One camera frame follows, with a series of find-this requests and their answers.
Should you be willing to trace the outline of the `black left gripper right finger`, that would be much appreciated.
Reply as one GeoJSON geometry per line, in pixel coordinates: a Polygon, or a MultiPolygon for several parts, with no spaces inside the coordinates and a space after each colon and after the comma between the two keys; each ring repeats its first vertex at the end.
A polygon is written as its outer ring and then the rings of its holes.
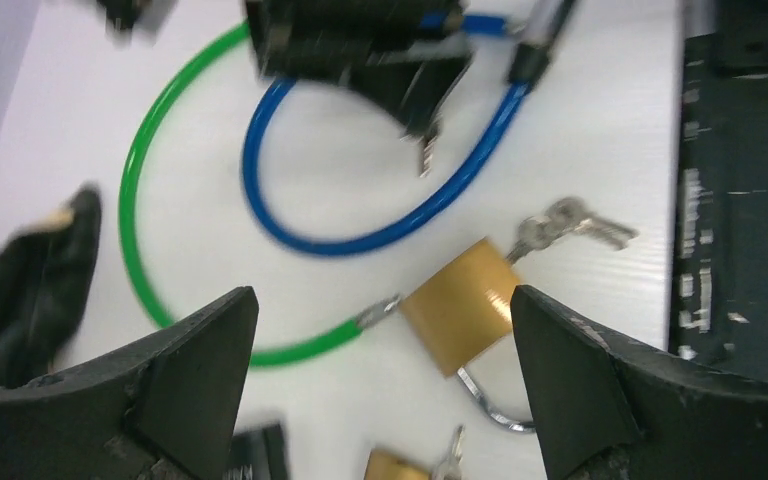
{"type": "Polygon", "coordinates": [[[517,286],[513,336],[550,479],[768,479],[768,382],[682,359],[517,286]]]}

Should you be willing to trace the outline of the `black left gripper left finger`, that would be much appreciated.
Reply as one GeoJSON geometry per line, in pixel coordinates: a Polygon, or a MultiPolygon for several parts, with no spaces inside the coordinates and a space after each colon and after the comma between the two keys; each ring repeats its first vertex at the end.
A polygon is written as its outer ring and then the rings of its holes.
{"type": "Polygon", "coordinates": [[[259,304],[237,287],[173,326],[0,388],[0,479],[218,479],[259,304]]]}

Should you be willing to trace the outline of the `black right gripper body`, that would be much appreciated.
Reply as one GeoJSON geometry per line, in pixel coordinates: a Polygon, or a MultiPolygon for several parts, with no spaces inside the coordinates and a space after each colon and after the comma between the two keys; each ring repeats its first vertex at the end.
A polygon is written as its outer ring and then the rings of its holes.
{"type": "Polygon", "coordinates": [[[461,1],[247,1],[260,73],[352,91],[432,136],[474,54],[461,1]]]}

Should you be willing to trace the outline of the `black Kajing padlock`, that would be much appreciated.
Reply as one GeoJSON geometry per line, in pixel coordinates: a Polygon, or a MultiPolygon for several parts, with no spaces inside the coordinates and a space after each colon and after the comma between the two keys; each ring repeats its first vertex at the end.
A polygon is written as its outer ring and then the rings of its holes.
{"type": "Polygon", "coordinates": [[[289,480],[287,446],[281,423],[265,424],[232,437],[227,480],[289,480]]]}

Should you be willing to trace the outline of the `large brass padlock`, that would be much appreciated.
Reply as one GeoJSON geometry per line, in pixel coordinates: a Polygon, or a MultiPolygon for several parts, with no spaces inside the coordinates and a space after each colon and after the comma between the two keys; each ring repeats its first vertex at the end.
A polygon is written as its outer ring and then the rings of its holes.
{"type": "Polygon", "coordinates": [[[518,241],[503,254],[485,237],[399,303],[441,375],[456,379],[486,418],[515,434],[533,434],[534,421],[497,407],[470,374],[469,364],[512,333],[510,302],[522,283],[514,265],[532,250],[518,241]]]}

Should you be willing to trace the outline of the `green cable lock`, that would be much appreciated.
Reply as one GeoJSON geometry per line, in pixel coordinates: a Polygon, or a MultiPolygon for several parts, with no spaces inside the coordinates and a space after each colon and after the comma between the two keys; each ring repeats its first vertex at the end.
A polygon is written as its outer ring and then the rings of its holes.
{"type": "MultiPolygon", "coordinates": [[[[145,114],[126,156],[118,193],[118,236],[127,277],[143,311],[159,329],[176,322],[164,305],[146,271],[138,242],[137,203],[142,170],[154,137],[178,99],[212,64],[250,37],[246,21],[227,30],[192,57],[166,84],[145,114]]],[[[284,346],[254,350],[250,366],[265,370],[310,361],[341,348],[378,322],[394,314],[402,297],[398,294],[362,310],[341,324],[312,337],[284,346]]]]}

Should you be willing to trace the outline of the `large padlock keys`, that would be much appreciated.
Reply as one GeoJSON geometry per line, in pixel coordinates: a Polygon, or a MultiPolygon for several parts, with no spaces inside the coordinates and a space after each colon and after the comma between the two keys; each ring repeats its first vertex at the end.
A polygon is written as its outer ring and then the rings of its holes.
{"type": "Polygon", "coordinates": [[[581,197],[567,196],[556,200],[542,215],[528,217],[518,225],[506,261],[516,264],[529,253],[545,250],[568,235],[591,237],[623,250],[639,236],[639,231],[599,215],[581,197]]]}

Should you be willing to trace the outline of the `small brass padlock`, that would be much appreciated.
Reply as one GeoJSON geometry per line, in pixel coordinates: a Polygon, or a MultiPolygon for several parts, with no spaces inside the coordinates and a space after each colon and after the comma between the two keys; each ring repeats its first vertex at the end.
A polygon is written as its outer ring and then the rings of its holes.
{"type": "Polygon", "coordinates": [[[430,471],[385,449],[370,451],[364,480],[430,480],[430,471]]]}

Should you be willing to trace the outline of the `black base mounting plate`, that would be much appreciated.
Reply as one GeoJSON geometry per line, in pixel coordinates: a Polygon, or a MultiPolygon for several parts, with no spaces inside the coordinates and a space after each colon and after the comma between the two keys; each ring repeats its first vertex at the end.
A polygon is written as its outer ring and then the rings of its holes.
{"type": "Polygon", "coordinates": [[[768,1],[687,1],[668,350],[768,382],[768,1]]]}

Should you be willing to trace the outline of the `black floral patterned cloth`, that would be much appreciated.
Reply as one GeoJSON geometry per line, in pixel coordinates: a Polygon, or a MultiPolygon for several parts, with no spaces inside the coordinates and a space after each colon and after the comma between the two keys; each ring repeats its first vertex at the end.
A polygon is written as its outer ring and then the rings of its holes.
{"type": "Polygon", "coordinates": [[[83,184],[0,246],[0,388],[43,376],[82,323],[101,237],[103,201],[83,184]]]}

